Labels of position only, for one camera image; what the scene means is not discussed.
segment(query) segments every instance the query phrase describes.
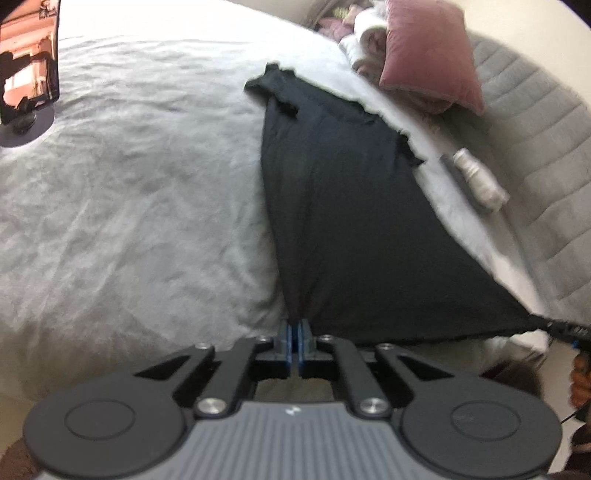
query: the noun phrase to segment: circular pad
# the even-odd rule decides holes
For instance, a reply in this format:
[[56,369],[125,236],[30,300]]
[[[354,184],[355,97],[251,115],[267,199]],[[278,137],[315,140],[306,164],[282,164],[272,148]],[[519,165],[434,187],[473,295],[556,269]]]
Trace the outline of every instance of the circular pad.
[[167,458],[184,416],[163,382],[113,374],[49,396],[25,422],[24,440],[45,470],[64,478],[119,478]]
[[491,401],[474,401],[452,412],[452,424],[475,440],[502,440],[516,432],[520,421],[510,408]]
[[124,434],[134,424],[135,413],[127,405],[112,401],[91,401],[66,415],[66,427],[87,440],[108,440]]
[[541,400],[467,377],[424,382],[402,414],[401,431],[433,466],[495,479],[547,468],[562,437],[558,418]]

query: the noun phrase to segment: folded towel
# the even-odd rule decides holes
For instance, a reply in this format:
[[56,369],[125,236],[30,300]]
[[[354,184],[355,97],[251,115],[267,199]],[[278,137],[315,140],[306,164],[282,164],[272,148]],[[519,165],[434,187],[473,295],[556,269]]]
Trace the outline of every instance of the folded towel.
[[318,22],[321,27],[318,32],[325,37],[340,42],[347,35],[353,33],[353,28],[350,25],[345,25],[342,20],[338,18],[323,18]]
[[388,23],[375,7],[358,13],[355,17],[355,37],[361,46],[370,53],[386,58],[386,35]]
[[349,13],[343,19],[343,25],[349,25],[350,27],[355,26],[355,18],[363,11],[363,8],[359,5],[349,5]]
[[384,69],[384,60],[363,49],[355,35],[349,35],[339,42],[339,48],[347,55],[351,68],[367,78],[374,85]]

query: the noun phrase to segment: white wall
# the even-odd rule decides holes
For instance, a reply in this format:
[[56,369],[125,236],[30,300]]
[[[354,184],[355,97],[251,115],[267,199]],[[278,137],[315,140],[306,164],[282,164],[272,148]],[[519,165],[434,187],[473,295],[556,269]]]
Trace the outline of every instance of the white wall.
[[234,0],[233,3],[303,24],[314,0]]

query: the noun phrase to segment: person's hand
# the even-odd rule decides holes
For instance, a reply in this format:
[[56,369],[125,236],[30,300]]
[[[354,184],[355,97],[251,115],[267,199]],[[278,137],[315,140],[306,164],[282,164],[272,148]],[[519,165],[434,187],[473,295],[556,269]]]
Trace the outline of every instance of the person's hand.
[[570,403],[575,408],[580,408],[591,400],[591,372],[587,371],[587,361],[582,355],[577,355],[573,361],[573,371],[570,379],[573,381],[570,386]]

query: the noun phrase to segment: white bottle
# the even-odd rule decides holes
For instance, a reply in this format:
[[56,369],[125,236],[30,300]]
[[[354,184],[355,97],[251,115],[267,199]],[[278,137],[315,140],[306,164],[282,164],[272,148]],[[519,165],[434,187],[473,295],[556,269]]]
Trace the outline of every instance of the white bottle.
[[458,150],[453,163],[462,172],[474,198],[488,209],[498,212],[510,195],[501,187],[492,172],[467,148]]

